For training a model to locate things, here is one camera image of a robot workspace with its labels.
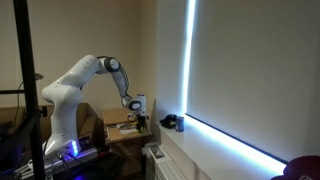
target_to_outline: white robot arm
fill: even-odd
[[[118,87],[122,105],[134,111],[133,114],[138,117],[138,120],[147,118],[146,98],[140,94],[132,98],[127,94],[129,83],[121,64],[112,57],[87,55],[66,74],[42,90],[42,97],[55,105],[51,116],[52,134],[43,145],[47,161],[56,159],[57,154],[67,153],[77,156],[81,151],[76,128],[76,111],[82,100],[81,89],[93,75],[106,73],[112,75]]]

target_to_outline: desk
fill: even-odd
[[[126,158],[120,173],[123,179],[145,174],[145,157],[142,155],[141,148],[144,147],[148,138],[152,135],[147,129],[142,133],[121,134],[119,128],[115,125],[128,123],[126,118],[130,112],[127,109],[107,109],[103,111],[107,137],[105,143],[112,147],[114,153]]]

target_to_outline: red object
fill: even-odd
[[[320,156],[302,156],[290,161],[283,176],[271,180],[320,180]]]

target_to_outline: radiator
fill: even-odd
[[[162,145],[149,143],[144,148],[146,155],[146,180],[185,180],[178,167]]]

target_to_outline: metal rod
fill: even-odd
[[[45,179],[43,152],[41,145],[40,115],[38,110],[38,98],[36,82],[34,79],[34,63],[31,43],[31,31],[29,24],[28,4],[26,0],[14,0],[20,61],[22,68],[23,83],[25,87],[25,100],[27,113],[36,117],[35,125],[30,133],[31,155],[33,161],[34,178]]]
[[[0,95],[2,94],[23,94],[24,90],[0,90]]]

